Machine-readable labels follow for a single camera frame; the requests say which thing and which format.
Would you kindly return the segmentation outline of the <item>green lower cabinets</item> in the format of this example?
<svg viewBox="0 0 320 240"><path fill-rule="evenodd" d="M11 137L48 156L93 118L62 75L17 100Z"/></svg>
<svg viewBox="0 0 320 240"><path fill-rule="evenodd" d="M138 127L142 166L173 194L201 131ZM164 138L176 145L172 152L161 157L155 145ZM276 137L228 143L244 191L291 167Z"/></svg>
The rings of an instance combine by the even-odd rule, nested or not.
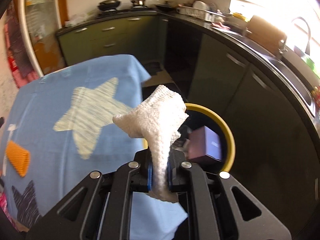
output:
<svg viewBox="0 0 320 240"><path fill-rule="evenodd" d="M67 65L101 56L130 54L141 63L163 61L168 19L135 15L86 24L57 34Z"/></svg>

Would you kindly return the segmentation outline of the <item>blue star tablecloth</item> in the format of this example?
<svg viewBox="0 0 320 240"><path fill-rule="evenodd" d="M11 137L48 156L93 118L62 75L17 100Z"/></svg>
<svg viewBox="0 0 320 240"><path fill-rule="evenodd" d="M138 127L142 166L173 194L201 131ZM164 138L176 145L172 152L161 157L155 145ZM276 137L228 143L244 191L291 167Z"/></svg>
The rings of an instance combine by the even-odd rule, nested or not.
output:
<svg viewBox="0 0 320 240"><path fill-rule="evenodd" d="M187 215L178 202L149 196L152 161L144 138L113 122L140 105L150 75L132 55L102 56L22 87L1 142L4 192L12 218L28 229L10 239L114 239L125 215L128 239L173 239ZM5 149L14 141L31 154L20 177Z"/></svg>

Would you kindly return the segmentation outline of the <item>red purple checkered apron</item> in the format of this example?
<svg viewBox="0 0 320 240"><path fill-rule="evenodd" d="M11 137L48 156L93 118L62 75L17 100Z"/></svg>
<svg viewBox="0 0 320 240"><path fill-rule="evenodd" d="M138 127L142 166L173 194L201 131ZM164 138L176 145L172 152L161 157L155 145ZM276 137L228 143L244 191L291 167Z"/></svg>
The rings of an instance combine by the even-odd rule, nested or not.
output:
<svg viewBox="0 0 320 240"><path fill-rule="evenodd" d="M11 1L6 10L4 37L7 50L7 59L13 80L17 88L39 78L29 60L24 46L20 24L17 18L14 1Z"/></svg>

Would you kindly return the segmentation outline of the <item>plastic bag on counter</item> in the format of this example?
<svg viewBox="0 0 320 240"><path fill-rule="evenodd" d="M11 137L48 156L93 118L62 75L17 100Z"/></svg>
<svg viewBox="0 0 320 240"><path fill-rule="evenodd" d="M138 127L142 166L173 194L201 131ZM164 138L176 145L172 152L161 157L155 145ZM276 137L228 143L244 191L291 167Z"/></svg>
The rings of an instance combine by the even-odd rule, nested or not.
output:
<svg viewBox="0 0 320 240"><path fill-rule="evenodd" d="M81 13L73 15L70 20L65 22L66 28L71 28L77 25L80 25L84 22L90 21L92 19L95 19L97 16L96 12L87 12L87 13Z"/></svg>

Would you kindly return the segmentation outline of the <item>white dish rack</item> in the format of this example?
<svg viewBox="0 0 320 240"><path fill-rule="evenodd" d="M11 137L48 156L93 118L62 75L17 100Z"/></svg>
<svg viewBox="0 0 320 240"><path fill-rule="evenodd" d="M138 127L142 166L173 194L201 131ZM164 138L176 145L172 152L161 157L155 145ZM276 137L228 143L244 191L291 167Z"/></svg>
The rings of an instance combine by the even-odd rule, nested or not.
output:
<svg viewBox="0 0 320 240"><path fill-rule="evenodd" d="M177 12L181 15L190 16L204 22L214 22L217 17L223 17L223 15L208 9L209 7L206 3L195 1L191 7L179 5L177 7Z"/></svg>

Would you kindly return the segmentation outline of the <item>small steel pot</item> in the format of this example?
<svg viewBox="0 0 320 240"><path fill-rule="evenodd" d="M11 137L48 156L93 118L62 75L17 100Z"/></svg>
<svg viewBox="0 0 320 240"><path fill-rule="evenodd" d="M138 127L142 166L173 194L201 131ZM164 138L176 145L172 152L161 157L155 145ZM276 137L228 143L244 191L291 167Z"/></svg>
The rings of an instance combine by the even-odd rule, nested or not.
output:
<svg viewBox="0 0 320 240"><path fill-rule="evenodd" d="M144 8L147 7L146 0L131 0L132 7Z"/></svg>

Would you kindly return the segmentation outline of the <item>orange foam net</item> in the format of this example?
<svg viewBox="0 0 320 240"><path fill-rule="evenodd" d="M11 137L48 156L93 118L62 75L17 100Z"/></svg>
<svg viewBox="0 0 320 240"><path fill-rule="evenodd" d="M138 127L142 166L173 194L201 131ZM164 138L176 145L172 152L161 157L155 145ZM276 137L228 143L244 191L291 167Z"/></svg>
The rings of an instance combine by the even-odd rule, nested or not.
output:
<svg viewBox="0 0 320 240"><path fill-rule="evenodd" d="M30 165L30 152L11 140L7 144L5 153L18 175L25 177Z"/></svg>

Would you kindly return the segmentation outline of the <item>black wok with lid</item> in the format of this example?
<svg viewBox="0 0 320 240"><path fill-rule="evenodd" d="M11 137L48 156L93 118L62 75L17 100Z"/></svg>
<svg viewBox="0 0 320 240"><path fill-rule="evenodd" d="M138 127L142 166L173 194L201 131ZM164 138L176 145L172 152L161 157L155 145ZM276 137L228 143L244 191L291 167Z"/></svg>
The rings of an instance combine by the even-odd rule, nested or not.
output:
<svg viewBox="0 0 320 240"><path fill-rule="evenodd" d="M100 11L116 10L121 4L120 0L104 0L99 3L98 9Z"/></svg>

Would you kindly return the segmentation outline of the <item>steel sink basin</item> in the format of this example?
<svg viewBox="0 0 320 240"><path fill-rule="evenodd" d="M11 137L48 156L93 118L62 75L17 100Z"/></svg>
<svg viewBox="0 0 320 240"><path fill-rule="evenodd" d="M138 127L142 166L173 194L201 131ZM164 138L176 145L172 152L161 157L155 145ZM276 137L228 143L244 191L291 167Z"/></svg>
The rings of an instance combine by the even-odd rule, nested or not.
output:
<svg viewBox="0 0 320 240"><path fill-rule="evenodd" d="M316 105L311 97L311 93L302 83L302 81L295 75L295 73L287 67L283 62L275 58L274 56L261 54L270 64L272 64L278 72L288 81L291 87L296 91L299 97L302 99L309 112L313 117L316 116Z"/></svg>

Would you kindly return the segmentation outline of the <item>gas stove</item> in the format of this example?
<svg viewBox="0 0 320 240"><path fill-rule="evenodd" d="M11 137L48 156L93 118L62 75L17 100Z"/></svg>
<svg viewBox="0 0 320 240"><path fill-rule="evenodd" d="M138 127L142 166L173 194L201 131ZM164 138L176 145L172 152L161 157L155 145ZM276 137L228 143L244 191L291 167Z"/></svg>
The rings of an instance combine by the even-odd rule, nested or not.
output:
<svg viewBox="0 0 320 240"><path fill-rule="evenodd" d="M132 13L132 12L142 12L142 11L156 11L154 8L150 7L131 7L129 9L110 9L107 11L101 11L98 15L97 18L105 18L113 15L119 15L119 14L127 14L127 13Z"/></svg>

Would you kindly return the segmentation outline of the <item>purple cardboard box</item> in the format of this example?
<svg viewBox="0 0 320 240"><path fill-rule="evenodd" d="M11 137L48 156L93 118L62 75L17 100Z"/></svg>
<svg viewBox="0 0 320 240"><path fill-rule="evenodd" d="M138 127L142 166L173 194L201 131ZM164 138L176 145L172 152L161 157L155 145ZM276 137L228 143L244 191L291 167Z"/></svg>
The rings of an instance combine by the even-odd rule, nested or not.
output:
<svg viewBox="0 0 320 240"><path fill-rule="evenodd" d="M219 135L207 126L193 130L189 134L188 159L205 163L222 161Z"/></svg>

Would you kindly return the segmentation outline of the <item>yellow rim trash bin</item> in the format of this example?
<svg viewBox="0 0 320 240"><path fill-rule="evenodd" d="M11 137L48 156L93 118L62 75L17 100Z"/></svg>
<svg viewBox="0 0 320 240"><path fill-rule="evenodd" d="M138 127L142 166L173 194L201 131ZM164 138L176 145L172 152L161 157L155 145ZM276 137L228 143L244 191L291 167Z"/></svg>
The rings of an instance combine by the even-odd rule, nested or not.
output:
<svg viewBox="0 0 320 240"><path fill-rule="evenodd" d="M235 159L235 141L233 134L226 122L215 112L207 107L195 103L186 103L187 119L178 129L180 137L172 143L172 148L184 153L185 158L199 164L205 171L213 174L229 172ZM220 137L222 148L222 161L205 163L188 159L189 134L202 126L207 126Z"/></svg>

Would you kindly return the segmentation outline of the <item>chrome sink faucet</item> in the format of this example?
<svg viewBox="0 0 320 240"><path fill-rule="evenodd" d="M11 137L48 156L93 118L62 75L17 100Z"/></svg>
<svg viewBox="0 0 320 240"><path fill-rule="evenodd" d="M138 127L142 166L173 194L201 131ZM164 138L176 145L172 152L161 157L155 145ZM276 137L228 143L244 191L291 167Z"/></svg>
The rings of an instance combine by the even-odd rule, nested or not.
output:
<svg viewBox="0 0 320 240"><path fill-rule="evenodd" d="M300 57L304 55L310 56L311 28L302 16L287 22L283 31L285 37L279 42L279 51L281 53L286 52L287 47L289 47Z"/></svg>

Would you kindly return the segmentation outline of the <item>glass sliding door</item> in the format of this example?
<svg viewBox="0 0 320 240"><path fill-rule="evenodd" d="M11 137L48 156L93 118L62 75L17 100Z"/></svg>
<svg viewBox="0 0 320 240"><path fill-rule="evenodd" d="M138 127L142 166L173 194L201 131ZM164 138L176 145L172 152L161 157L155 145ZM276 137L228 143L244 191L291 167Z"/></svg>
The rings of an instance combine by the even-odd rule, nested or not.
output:
<svg viewBox="0 0 320 240"><path fill-rule="evenodd" d="M64 68L56 32L62 28L58 0L18 0L23 43L39 77Z"/></svg>

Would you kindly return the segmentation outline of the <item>wooden cutting board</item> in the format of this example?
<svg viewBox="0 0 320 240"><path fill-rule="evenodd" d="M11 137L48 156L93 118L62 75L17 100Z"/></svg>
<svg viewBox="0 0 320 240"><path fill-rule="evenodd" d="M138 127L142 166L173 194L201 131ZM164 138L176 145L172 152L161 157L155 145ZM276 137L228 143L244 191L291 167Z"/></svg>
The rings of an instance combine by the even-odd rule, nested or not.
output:
<svg viewBox="0 0 320 240"><path fill-rule="evenodd" d="M284 48L287 39L283 31L256 15L247 23L245 35L273 55L278 54Z"/></svg>

